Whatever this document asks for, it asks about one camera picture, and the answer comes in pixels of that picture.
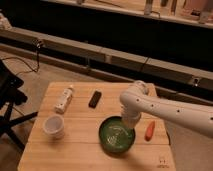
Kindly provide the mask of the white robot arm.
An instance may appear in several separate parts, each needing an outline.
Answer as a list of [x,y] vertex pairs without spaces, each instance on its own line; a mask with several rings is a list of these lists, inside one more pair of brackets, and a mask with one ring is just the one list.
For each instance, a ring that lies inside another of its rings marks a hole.
[[152,97],[145,82],[135,81],[120,94],[123,123],[133,129],[145,112],[213,138],[213,107]]

